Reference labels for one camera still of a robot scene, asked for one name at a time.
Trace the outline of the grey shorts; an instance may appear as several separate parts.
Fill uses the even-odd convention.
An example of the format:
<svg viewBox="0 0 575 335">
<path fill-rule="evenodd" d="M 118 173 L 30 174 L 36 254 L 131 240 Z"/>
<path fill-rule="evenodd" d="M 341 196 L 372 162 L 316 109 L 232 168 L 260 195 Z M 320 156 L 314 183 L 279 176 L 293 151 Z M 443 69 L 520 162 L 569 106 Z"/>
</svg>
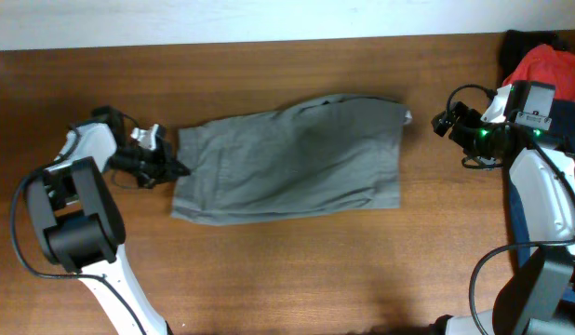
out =
<svg viewBox="0 0 575 335">
<path fill-rule="evenodd" d="M 337 94 L 179 132 L 171 215 L 227 226 L 400 206 L 399 156 L 410 109 Z"/>
</svg>

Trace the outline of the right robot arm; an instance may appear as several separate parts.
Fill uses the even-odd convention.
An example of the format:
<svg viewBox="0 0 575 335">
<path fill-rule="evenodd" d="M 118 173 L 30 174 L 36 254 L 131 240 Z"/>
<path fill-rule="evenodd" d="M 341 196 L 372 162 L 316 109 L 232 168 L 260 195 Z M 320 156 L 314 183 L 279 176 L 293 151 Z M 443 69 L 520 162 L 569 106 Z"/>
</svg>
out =
<svg viewBox="0 0 575 335">
<path fill-rule="evenodd" d="M 438 334 L 575 334 L 575 102 L 544 113 L 517 105 L 497 121 L 456 102 L 432 121 L 471 158 L 499 158 L 507 168 L 520 219 L 515 240 L 483 256 L 471 274 L 467 316 L 438 319 Z M 494 306 L 475 307 L 476 281 L 505 251 L 522 257 Z"/>
</svg>

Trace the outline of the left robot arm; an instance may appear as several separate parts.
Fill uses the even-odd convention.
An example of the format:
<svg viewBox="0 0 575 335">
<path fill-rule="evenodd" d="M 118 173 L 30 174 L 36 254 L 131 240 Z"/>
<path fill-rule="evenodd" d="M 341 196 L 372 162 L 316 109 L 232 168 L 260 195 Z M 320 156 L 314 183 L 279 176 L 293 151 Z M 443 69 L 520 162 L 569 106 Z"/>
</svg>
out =
<svg viewBox="0 0 575 335">
<path fill-rule="evenodd" d="M 74 125 L 54 161 L 22 182 L 26 207 L 45 258 L 93 294 L 120 334 L 168 334 L 128 258 L 122 215 L 102 177 L 107 170 L 134 175 L 141 189 L 189 175 L 159 125 L 126 131 L 125 122 L 98 118 Z"/>
</svg>

